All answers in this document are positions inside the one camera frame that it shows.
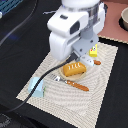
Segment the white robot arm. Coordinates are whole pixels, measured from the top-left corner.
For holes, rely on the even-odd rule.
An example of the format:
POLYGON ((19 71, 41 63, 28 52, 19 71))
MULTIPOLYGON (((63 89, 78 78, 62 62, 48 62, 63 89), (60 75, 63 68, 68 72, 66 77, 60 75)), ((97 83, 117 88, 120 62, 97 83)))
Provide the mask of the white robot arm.
POLYGON ((104 3, 100 0, 61 0, 62 5, 47 26, 50 51, 57 60, 65 60, 72 52, 86 54, 99 39, 105 22, 104 3))

